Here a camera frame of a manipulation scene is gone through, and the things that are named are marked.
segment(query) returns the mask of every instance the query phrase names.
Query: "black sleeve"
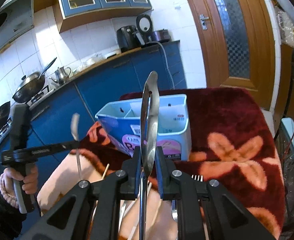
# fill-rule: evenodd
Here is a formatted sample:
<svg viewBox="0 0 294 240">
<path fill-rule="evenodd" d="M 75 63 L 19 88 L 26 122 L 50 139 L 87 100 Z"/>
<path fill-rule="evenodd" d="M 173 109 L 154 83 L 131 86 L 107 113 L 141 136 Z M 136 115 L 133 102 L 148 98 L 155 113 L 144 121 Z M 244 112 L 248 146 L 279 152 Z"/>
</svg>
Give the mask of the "black sleeve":
<svg viewBox="0 0 294 240">
<path fill-rule="evenodd" d="M 26 214 L 8 204 L 0 193 L 0 239 L 18 237 L 25 219 Z"/>
</svg>

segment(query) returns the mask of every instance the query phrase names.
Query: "door handle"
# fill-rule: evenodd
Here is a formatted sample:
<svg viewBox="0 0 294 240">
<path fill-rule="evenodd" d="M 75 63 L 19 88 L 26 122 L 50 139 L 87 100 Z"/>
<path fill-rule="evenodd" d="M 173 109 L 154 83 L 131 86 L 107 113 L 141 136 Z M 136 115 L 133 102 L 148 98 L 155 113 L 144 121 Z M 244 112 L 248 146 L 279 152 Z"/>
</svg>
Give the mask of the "door handle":
<svg viewBox="0 0 294 240">
<path fill-rule="evenodd" d="M 40 116 L 45 110 L 47 110 L 49 106 L 46 106 L 44 109 L 40 110 L 30 121 L 34 121 L 38 116 Z"/>
<path fill-rule="evenodd" d="M 209 20 L 209 17 L 205 17 L 205 15 L 201 14 L 199 15 L 199 20 L 200 20 L 200 23 L 201 23 L 201 26 L 203 27 L 203 30 L 207 30 L 207 25 L 206 25 L 206 20 Z"/>
<path fill-rule="evenodd" d="M 130 62 L 130 59 L 113 66 L 113 68 L 120 67 L 120 66 L 125 65 L 126 63 L 129 63 L 129 62 Z"/>
</svg>

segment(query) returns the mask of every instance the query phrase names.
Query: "metal screw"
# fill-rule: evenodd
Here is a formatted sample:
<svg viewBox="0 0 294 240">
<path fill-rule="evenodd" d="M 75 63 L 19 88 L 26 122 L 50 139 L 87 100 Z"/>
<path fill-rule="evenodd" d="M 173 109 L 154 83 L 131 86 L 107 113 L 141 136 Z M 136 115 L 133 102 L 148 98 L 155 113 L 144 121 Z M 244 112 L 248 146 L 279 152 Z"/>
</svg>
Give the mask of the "metal screw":
<svg viewBox="0 0 294 240">
<path fill-rule="evenodd" d="M 88 186 L 88 181 L 87 180 L 82 180 L 78 183 L 78 186 L 81 188 L 87 187 Z"/>
<path fill-rule="evenodd" d="M 210 186 L 212 186 L 212 187 L 217 187 L 217 186 L 219 185 L 219 182 L 218 182 L 218 180 L 211 179 L 211 180 L 209 181 L 209 184 L 210 184 Z"/>
<path fill-rule="evenodd" d="M 124 170 L 116 171 L 116 176 L 117 176 L 117 177 L 125 176 L 125 174 L 126 174 L 126 171 L 124 171 Z"/>
<path fill-rule="evenodd" d="M 174 171 L 172 172 L 172 175 L 173 175 L 174 177 L 180 177 L 182 174 L 183 174 L 183 173 L 182 173 L 181 171 L 179 171 L 179 170 L 174 170 Z"/>
</svg>

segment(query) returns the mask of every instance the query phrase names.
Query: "air fryer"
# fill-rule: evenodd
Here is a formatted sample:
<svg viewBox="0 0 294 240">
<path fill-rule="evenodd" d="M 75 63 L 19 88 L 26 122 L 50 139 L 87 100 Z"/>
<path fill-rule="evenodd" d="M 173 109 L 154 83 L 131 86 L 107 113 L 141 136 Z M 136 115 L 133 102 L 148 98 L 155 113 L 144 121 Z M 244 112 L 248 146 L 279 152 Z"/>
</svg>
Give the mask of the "air fryer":
<svg viewBox="0 0 294 240">
<path fill-rule="evenodd" d="M 140 42 L 136 36 L 136 26 L 124 26 L 117 30 L 117 41 L 121 52 L 140 47 Z"/>
</svg>

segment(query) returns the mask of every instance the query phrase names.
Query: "plastic storage box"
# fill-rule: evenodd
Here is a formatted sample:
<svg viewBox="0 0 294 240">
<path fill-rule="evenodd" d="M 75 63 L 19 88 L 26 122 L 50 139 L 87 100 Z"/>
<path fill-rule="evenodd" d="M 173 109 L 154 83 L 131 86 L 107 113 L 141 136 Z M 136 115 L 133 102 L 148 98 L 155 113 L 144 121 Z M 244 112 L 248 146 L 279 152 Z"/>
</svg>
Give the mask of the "plastic storage box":
<svg viewBox="0 0 294 240">
<path fill-rule="evenodd" d="M 173 160 L 188 160 L 191 150 L 186 100 L 186 95 L 160 97 L 157 146 Z M 140 146 L 141 105 L 141 98 L 111 102 L 95 115 L 116 148 L 131 157 Z"/>
</svg>

